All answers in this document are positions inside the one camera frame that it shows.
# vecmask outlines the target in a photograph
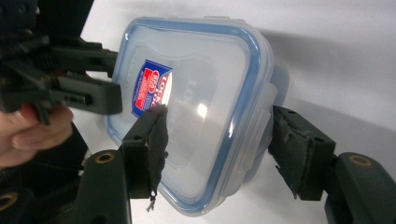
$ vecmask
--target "white table surface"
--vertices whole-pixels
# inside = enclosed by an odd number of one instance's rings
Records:
[[[118,51],[124,29],[141,16],[227,16],[256,27],[273,48],[283,106],[337,142],[337,154],[370,156],[396,179],[395,1],[96,0],[82,37]],[[117,148],[103,117],[73,111],[93,152]],[[267,154],[255,179],[205,216],[185,217],[159,195],[150,213],[148,200],[131,201],[133,222],[327,223],[324,200],[294,200],[275,165]]]

